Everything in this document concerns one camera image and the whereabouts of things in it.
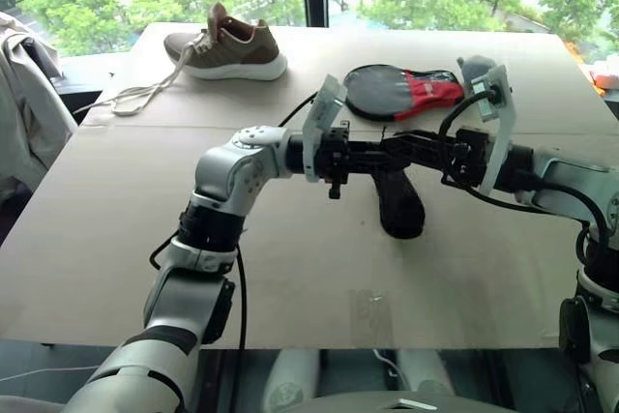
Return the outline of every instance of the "sneaker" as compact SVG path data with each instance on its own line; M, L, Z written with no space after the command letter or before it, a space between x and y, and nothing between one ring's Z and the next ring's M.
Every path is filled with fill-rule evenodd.
M194 53L185 58L183 49L191 41L195 42ZM255 26L244 23L228 16L220 3L209 12L207 30L197 36L170 34L163 46L172 62L178 65L185 58L182 70L201 79L272 80L280 77L287 65L266 21L261 19Z

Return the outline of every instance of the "cardboard sheet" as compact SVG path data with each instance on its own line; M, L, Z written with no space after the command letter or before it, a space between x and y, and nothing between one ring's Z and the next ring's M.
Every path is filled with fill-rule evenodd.
M113 345L139 332L148 255L176 227L201 153L231 133L80 128L0 250L0 338ZM615 136L516 142L618 162ZM427 209L412 241L382 231L368 176L351 176L339 201L302 176L269 182L241 241L248 347L556 344L577 224L496 209L425 168L409 174ZM238 342L238 297L217 346Z
M158 82L173 65L163 38L175 31L199 31L200 25L154 23L133 48L126 69L114 76L102 99L131 86ZM243 79L202 81L181 74L159 94L148 111L127 118L109 108L91 110L84 125L244 128L276 125L315 92L326 74L343 79L351 70L385 63L416 71L449 70L461 79L456 59L479 54L505 64L518 110L518 133L615 134L617 120L587 82L557 36L548 34L455 31L354 31L273 27L288 58L286 73L272 82ZM290 123L301 128L305 112ZM403 123L405 128L438 127L445 112L433 110ZM381 131L380 123L339 116L357 131Z

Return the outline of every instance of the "metal bracket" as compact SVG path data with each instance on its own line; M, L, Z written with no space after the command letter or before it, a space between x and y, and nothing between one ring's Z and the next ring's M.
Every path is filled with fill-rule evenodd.
M475 92L496 89L499 93L497 103L491 103L488 99L483 99L479 103L484 122L499 119L499 131L487 163L486 175L479 187L480 193L488 195L494 188L503 161L510 149L512 130L516 124L516 109L512 101L512 88L507 80L505 65L494 67L483 76L474 79L472 85Z
M311 183L316 183L319 179L313 159L320 146L320 139L322 134L331 128L338 116L339 110L346 101L346 94L346 88L333 76L327 74L303 125L303 169L306 179Z

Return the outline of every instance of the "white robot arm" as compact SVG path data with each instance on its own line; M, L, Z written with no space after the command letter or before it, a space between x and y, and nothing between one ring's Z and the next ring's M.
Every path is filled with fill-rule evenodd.
M488 99L480 103L483 116L515 116L504 67L474 83L476 91L487 91ZM345 89L328 77L303 133L248 128L200 158L178 234L160 256L161 269L144 308L145 330L105 360L64 413L186 410L200 345L221 336L229 314L234 283L225 274L236 257L245 216L268 180L292 174L305 174L311 182L325 179L332 185L330 197L339 198L339 187L350 173L401 170L411 163L453 174L446 174L443 182L468 192L491 186L513 193L536 211L596 224L583 229L589 246L581 257L576 296L562 306L561 345L589 372L604 411L619 413L617 171L556 149L534 152L514 146L509 143L511 124L496 140L461 129L456 136L415 131L380 142L350 141L347 127L331 128L344 99ZM557 185L567 189L547 188ZM603 217L592 214L572 190L589 198ZM321 400L312 411L348 411L337 405ZM355 411L375 411L370 405L357 404ZM473 406L468 402L464 410L459 408L476 411ZM478 411L486 410L487 405L479 406Z

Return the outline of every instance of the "white shoelace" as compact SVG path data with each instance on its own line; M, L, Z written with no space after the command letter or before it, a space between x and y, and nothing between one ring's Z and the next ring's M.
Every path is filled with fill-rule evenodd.
M111 105L112 113L114 113L117 116L136 115L137 113L142 111L146 107L146 105L152 102L153 99L159 94L159 92L161 92L163 89L166 89L170 85L172 85L174 80L181 73L181 70L183 69L185 64L190 60L190 58L192 58L194 53L198 53L198 54L204 53L206 50L210 49L212 46L213 45L211 42L211 38L207 34L206 30L202 30L202 32L198 34L193 40L185 44L185 46L181 50L181 54L179 56L178 62L176 63L176 66L174 67L174 71L168 76L166 76L164 79L162 79L160 82L158 82L157 84L151 84L150 86L130 87L128 89L125 89L119 92L115 97L112 97L111 99L107 99L102 102L90 103L88 105L83 106L82 108L77 109L76 111L74 111L74 115L82 111L86 111L94 106L100 106L100 105ZM121 109L118 107L119 103L131 100L131 99L137 99L139 97L144 97L144 96L147 96L146 100L144 100L143 103L140 103L134 108Z

